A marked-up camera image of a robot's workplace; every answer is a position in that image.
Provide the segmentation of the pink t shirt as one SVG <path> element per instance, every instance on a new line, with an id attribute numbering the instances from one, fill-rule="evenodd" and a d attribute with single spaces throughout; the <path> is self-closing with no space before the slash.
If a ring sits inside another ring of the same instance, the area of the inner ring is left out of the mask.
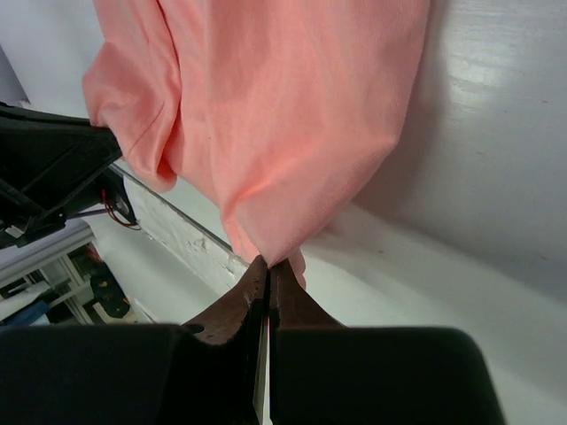
<path id="1" fill-rule="evenodd" d="M 305 272 L 301 245 L 400 139 L 427 1 L 97 1 L 91 123 L 158 191 L 184 179 L 239 257 Z"/>

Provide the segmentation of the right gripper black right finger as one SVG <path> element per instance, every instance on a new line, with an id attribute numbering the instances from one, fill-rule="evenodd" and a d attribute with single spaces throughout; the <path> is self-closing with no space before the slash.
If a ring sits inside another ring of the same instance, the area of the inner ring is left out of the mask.
<path id="1" fill-rule="evenodd" d="M 456 328 L 349 328 L 270 271 L 270 417 L 275 424 L 501 424 L 475 341 Z"/>

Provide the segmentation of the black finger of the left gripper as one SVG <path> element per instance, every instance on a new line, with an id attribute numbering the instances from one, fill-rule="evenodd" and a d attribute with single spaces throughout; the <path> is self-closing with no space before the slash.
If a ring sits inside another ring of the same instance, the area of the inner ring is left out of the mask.
<path id="1" fill-rule="evenodd" d="M 120 156 L 107 128 L 2 104 L 2 247 L 22 247 L 56 233 L 97 205 L 91 183 Z"/>

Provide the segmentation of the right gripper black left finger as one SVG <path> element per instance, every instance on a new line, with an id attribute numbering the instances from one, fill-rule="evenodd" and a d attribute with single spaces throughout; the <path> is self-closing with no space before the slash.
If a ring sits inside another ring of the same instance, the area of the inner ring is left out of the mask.
<path id="1" fill-rule="evenodd" d="M 183 325 L 8 326 L 4 424 L 258 424 L 268 267 Z"/>

